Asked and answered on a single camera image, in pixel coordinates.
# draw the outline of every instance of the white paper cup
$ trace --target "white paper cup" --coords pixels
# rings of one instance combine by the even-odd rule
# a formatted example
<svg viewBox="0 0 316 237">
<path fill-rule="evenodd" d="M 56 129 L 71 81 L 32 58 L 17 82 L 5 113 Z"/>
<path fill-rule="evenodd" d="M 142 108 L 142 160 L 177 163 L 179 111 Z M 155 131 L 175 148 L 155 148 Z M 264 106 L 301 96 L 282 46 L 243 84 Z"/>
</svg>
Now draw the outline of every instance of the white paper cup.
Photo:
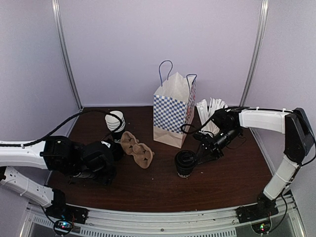
<svg viewBox="0 0 316 237">
<path fill-rule="evenodd" d="M 119 121 L 115 122 L 115 123 L 108 123 L 107 122 L 107 126 L 111 126 L 111 127 L 117 127 L 119 126 Z"/>
<path fill-rule="evenodd" d="M 124 119 L 123 113 L 121 111 L 111 111 L 110 114 L 118 116 L 121 120 Z M 105 121 L 107 122 L 107 124 L 119 123 L 119 120 L 111 115 L 105 115 Z"/>
<path fill-rule="evenodd" d="M 119 126 L 119 124 L 118 124 L 117 126 L 110 126 L 110 125 L 108 125 L 108 129 L 109 129 L 110 131 L 113 131 L 113 130 L 116 129 L 118 126 Z M 121 128 L 125 128 L 125 122 L 122 123 L 122 126 L 118 129 L 118 132 L 119 132 L 119 130 L 120 130 Z"/>
<path fill-rule="evenodd" d="M 121 132 L 121 131 L 123 131 L 125 129 L 125 126 L 123 126 L 123 127 L 121 127 L 121 128 L 119 128 L 115 133 L 117 133 L 117 132 Z"/>
</svg>

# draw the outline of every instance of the metal frame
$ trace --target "metal frame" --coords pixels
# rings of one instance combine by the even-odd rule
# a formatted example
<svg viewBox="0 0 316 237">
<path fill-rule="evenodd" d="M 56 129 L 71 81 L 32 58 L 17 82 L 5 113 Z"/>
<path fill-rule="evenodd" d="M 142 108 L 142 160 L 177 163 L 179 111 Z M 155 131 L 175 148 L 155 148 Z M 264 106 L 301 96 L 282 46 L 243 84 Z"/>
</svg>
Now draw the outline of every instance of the metal frame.
<svg viewBox="0 0 316 237">
<path fill-rule="evenodd" d="M 54 18 L 55 18 L 55 22 L 56 22 L 57 32 L 58 32 L 58 36 L 59 36 L 59 42 L 60 42 L 60 46 L 61 46 L 61 50 L 62 50 L 62 54 L 63 54 L 63 59 L 64 59 L 64 64 L 65 64 L 68 80 L 69 80 L 73 95 L 75 97 L 75 101 L 76 101 L 76 104 L 78 106 L 78 109 L 81 110 L 83 107 L 82 107 L 82 104 L 81 104 L 81 101 L 79 98 L 78 90 L 76 87 L 74 75 L 73 75 L 73 72 L 72 72 L 72 69 L 70 66 L 70 60 L 69 60 L 69 56 L 68 56 L 68 52 L 67 52 L 67 48 L 66 48 L 63 24 L 61 21 L 61 14 L 60 14 L 60 9 L 59 9 L 59 0 L 52 0 L 52 7 L 53 7 Z"/>
<path fill-rule="evenodd" d="M 248 71 L 246 85 L 245 85 L 245 88 L 243 90 L 243 94 L 240 100 L 240 104 L 239 104 L 240 106 L 244 106 L 246 102 L 246 99 L 249 94 L 251 82 L 254 77 L 256 67 L 257 67 L 259 53 L 260 53 L 263 37 L 265 34 L 266 24 L 267 24 L 268 6 L 269 6 L 269 0 L 262 0 L 255 47 L 252 54 L 252 59 L 251 59 L 251 64 Z"/>
<path fill-rule="evenodd" d="M 286 195 L 285 200 L 296 237 L 305 237 L 302 220 L 292 195 Z M 273 218 L 283 216 L 285 212 L 285 205 L 281 198 L 277 199 L 276 204 L 279 214 Z M 223 233 L 223 237 L 233 237 L 236 236 L 234 231 L 237 227 L 250 224 L 250 222 L 242 224 L 238 222 L 236 208 L 173 213 L 123 212 L 87 208 L 89 213 L 86 224 L 75 224 L 73 234 L 82 237 L 111 235 L 117 237 L 202 237 L 212 236 L 212 234 L 220 236 L 217 233 Z M 32 223 L 52 227 L 38 205 L 29 204 L 27 213 L 20 237 L 28 237 Z"/>
</svg>

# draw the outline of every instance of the stacked paper cups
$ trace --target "stacked paper cups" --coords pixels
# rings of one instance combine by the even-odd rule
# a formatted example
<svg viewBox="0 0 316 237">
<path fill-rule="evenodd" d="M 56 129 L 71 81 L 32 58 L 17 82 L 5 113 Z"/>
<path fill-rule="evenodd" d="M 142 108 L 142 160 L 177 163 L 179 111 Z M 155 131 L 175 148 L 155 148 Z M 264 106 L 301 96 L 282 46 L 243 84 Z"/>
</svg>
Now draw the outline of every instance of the stacked paper cups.
<svg viewBox="0 0 316 237">
<path fill-rule="evenodd" d="M 114 141 L 116 143 L 120 143 L 120 138 L 122 137 L 122 134 L 125 132 L 125 120 L 124 120 L 123 113 L 121 111 L 111 111 L 110 114 L 118 116 L 123 122 L 120 128 L 115 133 L 112 134 Z M 119 120 L 114 116 L 106 115 L 105 121 L 110 131 L 113 131 L 119 126 Z"/>
</svg>

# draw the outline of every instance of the white wall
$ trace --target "white wall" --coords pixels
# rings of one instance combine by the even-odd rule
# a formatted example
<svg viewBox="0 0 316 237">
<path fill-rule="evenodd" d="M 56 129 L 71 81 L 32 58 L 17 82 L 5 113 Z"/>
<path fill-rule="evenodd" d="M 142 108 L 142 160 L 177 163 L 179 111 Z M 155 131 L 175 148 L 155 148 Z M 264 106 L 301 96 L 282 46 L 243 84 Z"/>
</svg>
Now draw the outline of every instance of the white wall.
<svg viewBox="0 0 316 237">
<path fill-rule="evenodd" d="M 267 29 L 247 105 L 279 109 L 302 107 L 316 132 L 315 26 L 316 1 L 270 1 Z M 277 168 L 284 149 L 284 136 L 258 132 Z M 312 149 L 306 161 L 314 152 Z M 314 237 L 316 161 L 300 170 L 291 187 L 307 234 Z"/>
<path fill-rule="evenodd" d="M 239 104 L 260 7 L 260 0 L 60 1 L 82 104 L 152 105 L 165 59 L 173 72 L 198 74 L 197 101 Z"/>
<path fill-rule="evenodd" d="M 0 18 L 0 140 L 37 139 L 77 112 L 51 1 L 3 0 Z M 47 177 L 47 170 L 19 170 L 40 183 Z M 3 187 L 0 200 L 0 237 L 15 237 L 28 200 Z"/>
</svg>

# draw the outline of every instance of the metal post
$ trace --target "metal post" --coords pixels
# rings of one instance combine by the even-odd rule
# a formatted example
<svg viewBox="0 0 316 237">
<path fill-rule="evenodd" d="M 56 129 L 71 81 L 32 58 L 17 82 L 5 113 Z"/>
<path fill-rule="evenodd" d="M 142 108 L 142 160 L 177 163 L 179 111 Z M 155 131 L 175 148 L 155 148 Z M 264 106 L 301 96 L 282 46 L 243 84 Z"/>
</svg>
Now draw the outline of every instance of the metal post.
<svg viewBox="0 0 316 237">
<path fill-rule="evenodd" d="M 66 48 L 65 36 L 64 36 L 63 25 L 62 25 L 60 9 L 59 9 L 59 0 L 52 0 L 52 6 L 53 6 L 53 12 L 54 12 L 57 32 L 59 36 L 59 42 L 60 42 L 60 46 L 61 46 L 61 50 L 63 54 L 64 64 L 65 64 L 68 80 L 70 83 L 70 87 L 75 97 L 78 109 L 82 110 L 82 104 L 81 104 L 77 87 L 75 84 L 75 80 L 74 80 L 73 72 L 71 70 L 70 60 L 69 60 L 69 56 L 68 56 L 68 52 Z"/>
<path fill-rule="evenodd" d="M 250 68 L 249 68 L 249 72 L 247 76 L 246 85 L 243 90 L 242 98 L 239 104 L 240 106 L 244 106 L 246 102 L 247 96 L 249 94 L 251 82 L 255 74 L 256 67 L 257 67 L 259 53 L 260 53 L 260 49 L 261 49 L 261 45 L 262 45 L 262 41 L 263 41 L 265 29 L 266 29 L 266 24 L 267 24 L 268 5 L 269 5 L 269 0 L 262 0 L 255 47 L 252 54 L 252 59 L 251 59 L 251 64 L 250 64 Z"/>
</svg>

